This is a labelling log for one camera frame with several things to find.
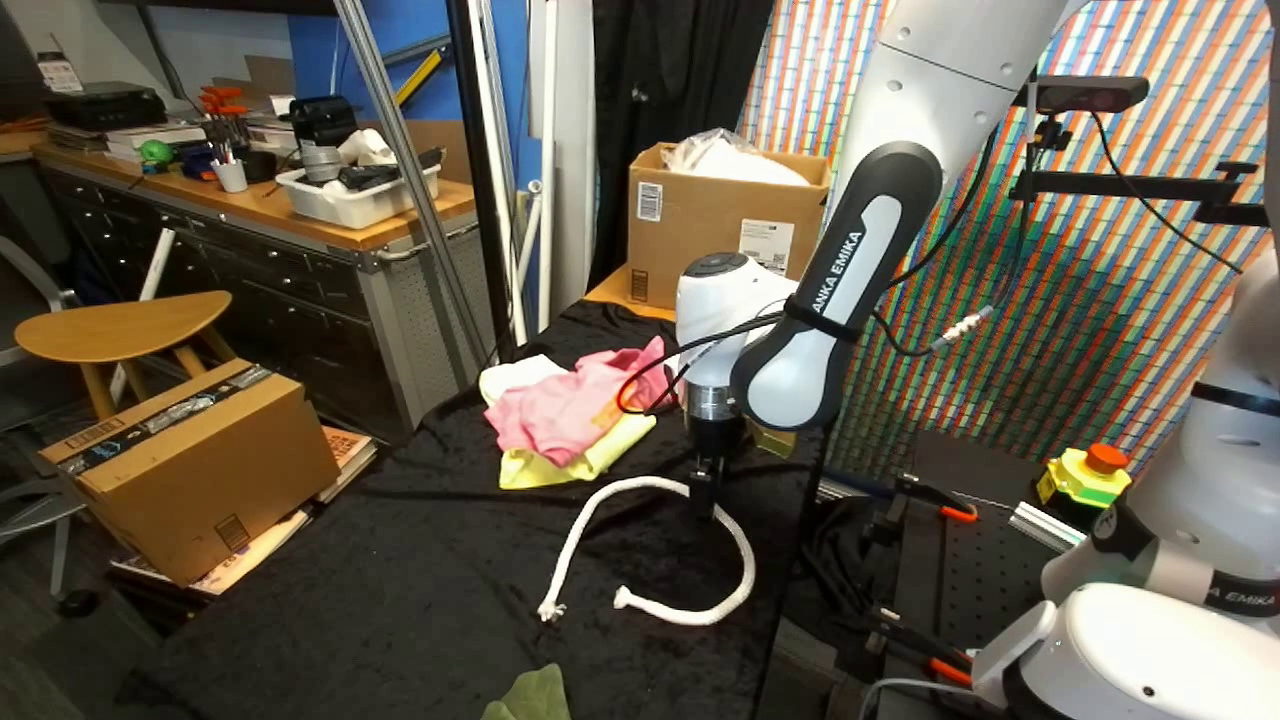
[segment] green object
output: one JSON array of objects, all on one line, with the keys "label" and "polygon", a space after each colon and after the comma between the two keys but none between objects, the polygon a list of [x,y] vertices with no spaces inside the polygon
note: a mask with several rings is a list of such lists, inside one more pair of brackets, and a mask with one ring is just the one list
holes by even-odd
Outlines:
[{"label": "green object", "polygon": [[143,165],[146,178],[150,178],[150,171],[166,171],[171,147],[158,144],[158,141],[143,141],[143,144],[134,147],[134,159]]},{"label": "green object", "polygon": [[478,720],[573,720],[558,663],[520,672],[508,695],[485,704]]}]

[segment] wooden stool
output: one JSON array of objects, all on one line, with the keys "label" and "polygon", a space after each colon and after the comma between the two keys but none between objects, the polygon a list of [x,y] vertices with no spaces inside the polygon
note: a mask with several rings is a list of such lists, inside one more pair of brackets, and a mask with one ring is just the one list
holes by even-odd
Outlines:
[{"label": "wooden stool", "polygon": [[233,292],[192,292],[131,306],[93,306],[24,321],[10,340],[51,363],[75,363],[93,401],[93,413],[114,415],[114,401],[102,380],[102,363],[120,363],[134,401],[143,401],[143,380],[134,361],[171,351],[188,376],[205,363],[192,340],[205,340],[218,361],[234,351],[211,332],[222,318]]}]

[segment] black curtain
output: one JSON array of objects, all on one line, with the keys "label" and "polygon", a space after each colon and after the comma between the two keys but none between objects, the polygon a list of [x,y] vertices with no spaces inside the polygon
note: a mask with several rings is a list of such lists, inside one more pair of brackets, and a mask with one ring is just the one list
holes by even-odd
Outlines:
[{"label": "black curtain", "polygon": [[597,0],[593,284],[626,261],[626,165],[654,141],[734,127],[769,18],[770,0]]}]

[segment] green cloth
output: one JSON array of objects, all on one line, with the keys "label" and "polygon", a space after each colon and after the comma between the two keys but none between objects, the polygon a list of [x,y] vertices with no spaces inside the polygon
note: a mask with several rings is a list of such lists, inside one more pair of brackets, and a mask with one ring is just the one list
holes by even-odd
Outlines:
[{"label": "green cloth", "polygon": [[508,695],[490,699],[478,720],[566,720],[558,663],[520,672]]}]

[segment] cardboard box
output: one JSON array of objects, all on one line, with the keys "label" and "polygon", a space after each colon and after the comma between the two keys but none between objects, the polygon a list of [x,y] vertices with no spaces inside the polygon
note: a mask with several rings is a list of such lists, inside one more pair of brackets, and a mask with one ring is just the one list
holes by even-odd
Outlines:
[{"label": "cardboard box", "polygon": [[336,481],[304,388],[226,361],[39,454],[93,518],[177,584],[248,548]]},{"label": "cardboard box", "polygon": [[663,147],[672,144],[638,151],[626,180],[626,271],[638,306],[675,308],[678,271],[711,253],[752,253],[786,278],[807,270],[829,159],[763,151],[807,180],[807,190],[786,190],[675,178]]}]

